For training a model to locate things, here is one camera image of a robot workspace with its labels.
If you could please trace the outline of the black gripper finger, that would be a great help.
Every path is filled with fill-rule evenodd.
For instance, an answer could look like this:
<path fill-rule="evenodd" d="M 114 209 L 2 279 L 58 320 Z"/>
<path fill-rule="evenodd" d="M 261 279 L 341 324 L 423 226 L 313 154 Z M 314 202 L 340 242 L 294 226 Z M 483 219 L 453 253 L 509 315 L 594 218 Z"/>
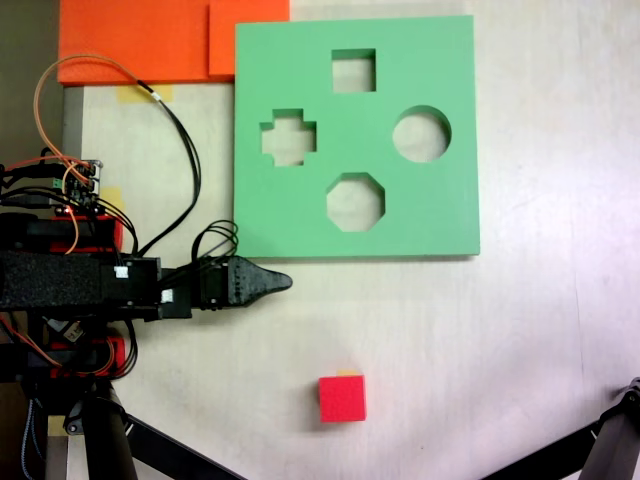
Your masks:
<path fill-rule="evenodd" d="M 290 276 L 267 270 L 244 257 L 233 256 L 227 265 L 229 307 L 247 307 L 266 295 L 289 289 Z"/>

